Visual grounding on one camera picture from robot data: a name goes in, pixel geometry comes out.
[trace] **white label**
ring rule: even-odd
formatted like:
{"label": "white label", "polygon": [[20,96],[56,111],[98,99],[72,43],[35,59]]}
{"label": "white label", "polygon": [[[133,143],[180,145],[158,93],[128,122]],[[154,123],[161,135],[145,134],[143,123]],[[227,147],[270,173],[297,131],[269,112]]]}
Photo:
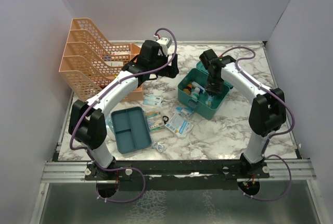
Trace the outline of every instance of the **white label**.
{"label": "white label", "polygon": [[122,61],[106,61],[105,63],[111,67],[123,67],[124,66],[124,63]]}

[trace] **teal box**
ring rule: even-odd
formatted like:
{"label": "teal box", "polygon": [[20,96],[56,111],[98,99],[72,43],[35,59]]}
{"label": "teal box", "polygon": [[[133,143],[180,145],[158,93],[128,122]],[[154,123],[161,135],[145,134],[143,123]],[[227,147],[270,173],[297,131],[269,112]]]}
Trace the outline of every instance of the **teal box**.
{"label": "teal box", "polygon": [[206,100],[208,98],[208,94],[201,94],[198,100],[195,102],[192,100],[192,97],[186,94],[183,89],[193,81],[199,83],[201,86],[205,86],[207,82],[208,74],[199,70],[192,69],[186,77],[178,84],[178,101],[182,104],[192,108],[195,112],[202,115],[206,119],[210,120],[215,115],[216,111],[222,105],[223,100],[226,98],[229,93],[230,87],[226,84],[223,85],[223,92],[221,95],[214,96],[212,107],[206,106]]}

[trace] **blue item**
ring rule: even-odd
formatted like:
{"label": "blue item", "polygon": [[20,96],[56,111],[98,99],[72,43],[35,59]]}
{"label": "blue item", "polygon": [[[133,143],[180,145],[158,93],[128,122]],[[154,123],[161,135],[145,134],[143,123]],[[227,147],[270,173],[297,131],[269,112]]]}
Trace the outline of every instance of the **blue item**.
{"label": "blue item", "polygon": [[119,153],[126,154],[151,146],[147,120],[142,108],[114,111],[111,113],[111,120]]}
{"label": "blue item", "polygon": [[192,100],[192,97],[186,94],[183,89],[191,82],[195,81],[201,86],[204,86],[207,82],[208,73],[205,73],[199,69],[192,69],[186,77],[178,84],[178,101],[182,104],[187,105],[192,108],[195,112],[202,115],[206,119],[210,120],[213,118],[216,111],[222,105],[223,100],[226,98],[229,93],[229,86],[226,84],[223,85],[223,92],[221,95],[214,96],[212,101],[212,106],[208,107],[206,105],[206,100],[208,99],[208,94],[200,94],[198,100],[195,102]]}
{"label": "blue item", "polygon": [[[207,69],[204,68],[202,61],[197,63],[197,69],[200,69],[201,71],[203,71],[204,73],[208,74]],[[224,84],[227,85],[230,89],[232,89],[234,86],[232,86],[230,83],[224,81]]]}

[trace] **cable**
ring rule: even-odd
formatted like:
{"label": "cable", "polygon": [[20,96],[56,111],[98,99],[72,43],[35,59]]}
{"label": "cable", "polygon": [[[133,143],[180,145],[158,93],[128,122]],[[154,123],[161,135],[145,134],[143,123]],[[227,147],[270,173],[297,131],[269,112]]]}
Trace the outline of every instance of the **cable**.
{"label": "cable", "polygon": [[246,197],[248,197],[248,198],[251,198],[251,199],[253,199],[253,200],[257,200],[257,201],[262,201],[262,202],[272,202],[272,201],[276,201],[276,200],[278,200],[278,199],[281,199],[282,197],[285,197],[285,196],[289,193],[289,191],[290,191],[290,189],[291,189],[291,184],[292,184],[292,178],[291,178],[291,171],[290,171],[290,168],[289,168],[288,164],[286,163],[286,161],[283,160],[283,159],[282,159],[280,156],[278,156],[278,155],[268,155],[268,156],[266,157],[266,159],[269,159],[269,158],[271,158],[272,156],[275,156],[275,157],[279,158],[279,159],[280,159],[280,160],[286,165],[286,167],[287,167],[287,169],[288,169],[288,173],[289,173],[289,184],[288,184],[288,187],[287,187],[287,189],[285,190],[285,192],[284,192],[282,195],[280,195],[280,196],[278,196],[278,197],[275,197],[275,198],[260,198],[260,197],[255,197],[255,196],[253,196],[253,195],[249,195],[249,194],[245,193],[240,187],[238,187],[238,189],[242,191],[242,193],[243,193],[244,196],[246,196]]}
{"label": "cable", "polygon": [[[291,132],[292,130],[293,130],[293,128],[295,127],[295,117],[294,117],[294,114],[292,113],[292,111],[291,111],[291,109],[288,107],[288,105],[281,99],[281,98],[279,98],[277,95],[275,95],[273,92],[271,92],[270,90],[268,90],[268,89],[266,89],[266,88],[264,88],[264,87],[262,87],[262,86],[260,86],[259,84],[257,84],[252,78],[250,78],[241,68],[240,68],[240,66],[239,66],[239,61],[242,61],[242,60],[251,60],[251,59],[254,59],[255,58],[255,51],[254,50],[252,50],[252,49],[250,49],[250,48],[248,48],[248,47],[244,47],[244,46],[237,46],[237,47],[232,47],[232,48],[230,48],[230,49],[227,49],[225,52],[223,52],[222,54],[221,54],[221,56],[220,57],[222,57],[223,55],[225,55],[226,53],[228,53],[229,51],[232,51],[233,49],[246,49],[246,50],[248,50],[248,51],[250,51],[252,54],[253,54],[253,56],[251,56],[251,57],[242,57],[242,58],[239,58],[239,59],[237,59],[236,60],[236,63],[235,63],[235,65],[236,65],[236,68],[237,68],[237,70],[246,78],[246,79],[248,79],[253,85],[255,85],[256,87],[258,87],[258,89],[260,89],[260,90],[263,90],[263,91],[265,91],[266,93],[268,93],[269,95],[271,95],[272,97],[274,97],[275,99],[277,99],[288,111],[289,111],[289,114],[290,114],[290,117],[291,117],[291,125],[290,125],[290,128],[288,129],[288,130],[286,130],[286,131],[283,131],[283,132],[279,132],[279,133],[274,133],[274,134],[271,134],[269,137],[268,137],[268,141],[272,138],[272,137],[274,137],[274,136],[277,136],[277,135],[282,135],[282,134],[287,134],[287,133],[289,133],[289,132]],[[288,169],[288,173],[289,173],[289,184],[288,184],[288,187],[287,187],[287,189],[285,190],[285,192],[282,194],[282,195],[280,195],[280,196],[278,196],[278,197],[276,197],[276,198],[268,198],[268,199],[265,199],[265,198],[259,198],[259,197],[255,197],[255,196],[253,196],[253,195],[248,195],[248,194],[246,194],[245,192],[243,192],[241,189],[240,189],[240,187],[238,187],[242,192],[243,192],[243,195],[245,195],[245,196],[247,196],[248,198],[251,198],[251,199],[254,199],[254,200],[258,200],[258,201],[264,201],[264,202],[270,202],[270,201],[276,201],[276,200],[278,200],[278,199],[281,199],[282,197],[284,197],[284,196],[286,196],[288,193],[289,193],[289,191],[290,191],[290,188],[291,188],[291,184],[292,184],[292,178],[291,178],[291,171],[290,171],[290,168],[289,168],[289,166],[288,166],[288,164],[286,163],[286,161],[285,160],[283,160],[280,156],[278,156],[278,155],[268,155],[265,159],[269,159],[269,158],[271,158],[272,156],[275,156],[275,157],[277,157],[277,158],[279,158],[285,165],[286,165],[286,167],[287,167],[287,169]]]}
{"label": "cable", "polygon": [[[121,82],[123,82],[123,81],[125,81],[125,80],[127,80],[127,79],[129,79],[129,78],[132,78],[132,77],[138,77],[138,76],[145,75],[145,74],[155,73],[155,72],[157,72],[157,71],[159,71],[159,70],[165,68],[167,65],[169,65],[169,64],[172,62],[172,60],[175,58],[176,53],[177,53],[177,40],[176,40],[176,37],[175,37],[175,35],[172,33],[172,31],[169,30],[169,29],[167,29],[167,28],[159,28],[158,30],[156,30],[155,35],[158,35],[157,33],[158,33],[159,31],[161,31],[161,30],[168,31],[169,34],[170,34],[170,35],[172,36],[172,38],[173,38],[173,42],[174,42],[174,45],[175,45],[175,50],[174,50],[174,52],[173,52],[173,54],[172,54],[171,59],[170,59],[166,64],[162,65],[161,67],[159,67],[159,68],[157,68],[157,69],[153,69],[153,70],[149,70],[149,71],[145,71],[145,72],[141,72],[141,73],[137,73],[137,74],[132,74],[132,75],[129,75],[129,76],[127,76],[127,77],[124,77],[124,78],[120,79],[118,82],[116,82],[116,83],[114,83],[113,85],[111,85],[107,90],[105,90],[105,91],[103,92],[103,94],[102,94],[102,95],[101,95],[96,101],[94,101],[94,102],[88,107],[88,109],[82,114],[82,116],[81,116],[80,119],[78,120],[78,122],[77,122],[77,124],[76,124],[76,126],[75,126],[75,128],[74,128],[74,130],[73,130],[73,133],[72,133],[72,136],[71,136],[71,140],[70,140],[70,142],[69,142],[69,147],[70,147],[71,150],[74,150],[74,151],[75,151],[75,150],[82,150],[82,149],[87,150],[87,147],[83,147],[83,146],[73,147],[73,141],[74,141],[74,137],[75,137],[75,135],[76,135],[76,132],[77,132],[78,129],[79,129],[80,124],[82,123],[83,119],[86,117],[86,115],[88,114],[88,112],[89,112],[89,111],[90,111],[90,110],[91,110],[91,109],[97,104],[97,101],[103,99],[103,97],[106,96],[106,95],[107,95],[107,94],[108,94],[108,93],[109,93],[109,92],[110,92],[115,86],[117,86],[119,83],[121,83]],[[89,153],[88,150],[87,150],[87,153],[88,153],[88,156],[89,156],[92,160],[94,160],[94,159],[92,158],[92,156],[91,156],[91,154]],[[140,175],[141,175],[142,178],[143,178],[143,182],[144,182],[144,185],[143,185],[143,188],[142,188],[141,192],[140,192],[135,198],[133,198],[133,199],[123,200],[123,201],[117,201],[117,200],[111,200],[111,199],[108,199],[108,198],[102,198],[102,197],[101,197],[103,200],[105,200],[105,201],[109,201],[109,202],[116,202],[116,203],[128,203],[128,202],[132,202],[132,201],[137,200],[138,198],[140,198],[140,197],[143,195],[143,193],[144,193],[144,191],[145,191],[145,188],[146,188],[146,180],[145,180],[145,176],[144,176],[144,174],[143,174],[139,169],[137,169],[137,168],[115,168],[115,169],[106,169],[106,168],[103,168],[103,167],[102,167],[98,162],[96,162],[96,161],[95,161],[95,164],[96,164],[96,166],[99,167],[101,170],[104,170],[104,171],[107,171],[107,172],[114,172],[114,171],[125,170],[125,169],[132,169],[132,170],[135,170],[135,171],[137,171],[138,173],[140,173]]]}

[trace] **table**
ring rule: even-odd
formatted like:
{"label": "table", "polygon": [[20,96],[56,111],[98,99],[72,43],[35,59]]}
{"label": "table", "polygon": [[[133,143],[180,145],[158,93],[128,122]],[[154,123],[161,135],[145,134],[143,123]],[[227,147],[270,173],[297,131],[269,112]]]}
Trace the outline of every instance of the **table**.
{"label": "table", "polygon": [[[179,75],[175,79],[159,78],[156,81],[145,82],[144,93],[163,96],[162,113],[169,117],[172,116],[173,113],[170,111],[172,106],[174,104],[181,105],[177,101],[177,85],[191,69],[196,67],[199,55],[210,48],[219,55],[223,51],[238,45],[179,44],[177,49]],[[243,44],[243,46],[255,50],[257,56],[253,60],[243,61],[240,65],[257,80],[274,88],[275,85],[262,44]],[[235,59],[250,56],[248,51],[240,49],[230,51],[228,54]],[[143,110],[152,108],[152,106],[143,105],[142,101],[138,101],[121,102],[113,110],[135,106],[140,106]],[[247,147],[251,135],[251,129],[248,124],[250,108],[250,103],[245,97],[233,88],[212,120],[206,120],[199,114],[194,113],[190,119],[194,127],[186,138],[179,139],[168,129],[153,132],[151,134],[152,141],[163,144],[166,147],[166,150],[162,153],[150,147],[128,154],[120,154],[115,141],[109,137],[105,141],[109,151],[117,160],[238,159]],[[66,130],[62,138],[58,160],[89,160],[84,150],[72,151],[69,149],[68,119],[69,115],[66,118]],[[287,129],[287,126],[283,125],[281,130],[285,129]],[[295,148],[296,145],[293,143],[290,134],[276,136],[272,138],[266,155],[277,154],[283,158],[296,158]]]}

